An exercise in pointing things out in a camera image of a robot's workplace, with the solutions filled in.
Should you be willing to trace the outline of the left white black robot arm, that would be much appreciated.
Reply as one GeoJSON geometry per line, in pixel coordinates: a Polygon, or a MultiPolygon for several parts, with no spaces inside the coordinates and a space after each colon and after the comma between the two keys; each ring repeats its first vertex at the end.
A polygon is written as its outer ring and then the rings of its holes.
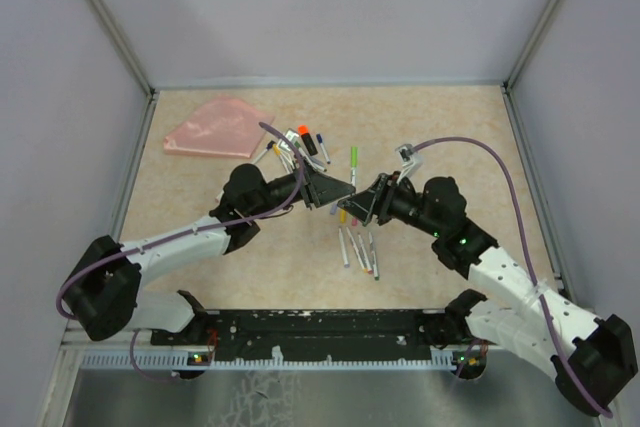
{"type": "Polygon", "coordinates": [[[56,298],[90,340],[133,330],[160,330],[184,342],[201,341],[208,320],[187,292],[145,292],[144,286],[186,265],[230,254],[260,231],[258,220],[297,202],[320,208],[355,191],[345,181],[306,166],[266,181],[260,169],[242,164],[230,174],[219,205],[188,226],[139,241],[93,240],[56,298]]]}

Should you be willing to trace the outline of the magenta capped marker pen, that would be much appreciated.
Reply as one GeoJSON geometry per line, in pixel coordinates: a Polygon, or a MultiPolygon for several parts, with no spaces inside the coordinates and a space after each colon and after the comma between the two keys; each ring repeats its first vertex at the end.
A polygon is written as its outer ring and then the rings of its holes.
{"type": "Polygon", "coordinates": [[[373,275],[374,274],[374,269],[371,265],[371,262],[369,260],[369,256],[367,253],[367,249],[366,249],[366,245],[364,243],[364,238],[362,237],[362,235],[360,233],[357,233],[357,238],[358,238],[358,242],[359,242],[359,246],[360,246],[360,251],[362,254],[362,258],[364,261],[364,265],[366,268],[366,271],[368,274],[373,275]]]}

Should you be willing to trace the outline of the dark green capped marker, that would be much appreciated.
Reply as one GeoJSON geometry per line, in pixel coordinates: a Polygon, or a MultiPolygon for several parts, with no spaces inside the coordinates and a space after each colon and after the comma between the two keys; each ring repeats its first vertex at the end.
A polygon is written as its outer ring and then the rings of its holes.
{"type": "Polygon", "coordinates": [[[371,266],[372,266],[374,280],[379,281],[380,272],[379,272],[379,266],[378,266],[378,260],[377,260],[376,244],[375,244],[374,236],[371,231],[368,232],[368,239],[369,239],[369,250],[371,254],[371,266]]]}

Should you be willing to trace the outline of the lavender marker pen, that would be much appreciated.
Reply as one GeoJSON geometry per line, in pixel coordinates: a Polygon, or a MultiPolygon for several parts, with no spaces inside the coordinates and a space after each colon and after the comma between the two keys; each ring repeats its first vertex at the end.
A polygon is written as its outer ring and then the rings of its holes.
{"type": "Polygon", "coordinates": [[[344,231],[343,231],[342,227],[338,227],[338,236],[339,236],[339,244],[340,244],[340,251],[341,251],[341,257],[342,257],[343,266],[344,266],[344,268],[349,268],[350,267],[350,262],[349,262],[349,257],[348,257],[348,253],[347,253],[347,247],[346,247],[346,241],[345,241],[345,237],[344,237],[344,231]]]}

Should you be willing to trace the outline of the yellow capped marker pen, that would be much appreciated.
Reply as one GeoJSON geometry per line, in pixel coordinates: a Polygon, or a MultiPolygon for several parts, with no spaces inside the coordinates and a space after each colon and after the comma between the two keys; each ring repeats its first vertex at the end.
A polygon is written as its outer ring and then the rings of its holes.
{"type": "Polygon", "coordinates": [[[358,264],[360,265],[361,269],[362,269],[366,274],[368,274],[368,273],[369,273],[369,271],[368,271],[368,268],[366,267],[366,263],[365,263],[364,258],[363,258],[363,256],[362,256],[362,253],[361,253],[360,247],[359,247],[358,243],[356,242],[355,237],[354,237],[354,235],[353,235],[352,231],[351,231],[351,230],[350,230],[350,228],[348,228],[348,227],[347,227],[347,235],[348,235],[349,241],[350,241],[350,243],[351,243],[351,246],[352,246],[352,248],[353,248],[353,250],[354,250],[354,253],[355,253],[355,255],[356,255],[356,258],[357,258],[358,264]]]}

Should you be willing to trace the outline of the light green capped marker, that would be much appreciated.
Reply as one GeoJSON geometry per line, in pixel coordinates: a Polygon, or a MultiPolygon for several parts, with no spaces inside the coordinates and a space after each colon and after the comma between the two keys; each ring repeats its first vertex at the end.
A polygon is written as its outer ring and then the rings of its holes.
{"type": "Polygon", "coordinates": [[[357,187],[357,172],[358,172],[358,147],[351,146],[350,149],[350,182],[355,188],[357,187]]]}

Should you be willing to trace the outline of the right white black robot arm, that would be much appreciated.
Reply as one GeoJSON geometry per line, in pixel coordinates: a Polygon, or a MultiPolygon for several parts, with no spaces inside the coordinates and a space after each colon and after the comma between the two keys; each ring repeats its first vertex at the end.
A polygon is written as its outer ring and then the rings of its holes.
{"type": "Polygon", "coordinates": [[[453,178],[432,178],[416,192],[409,180],[382,174],[338,205],[362,224],[398,220],[433,236],[437,259],[472,287],[464,295],[470,307],[446,319],[454,340],[498,345],[548,375],[584,414],[611,416],[611,402],[638,372],[629,325],[616,315],[603,319],[535,279],[467,217],[453,178]]]}

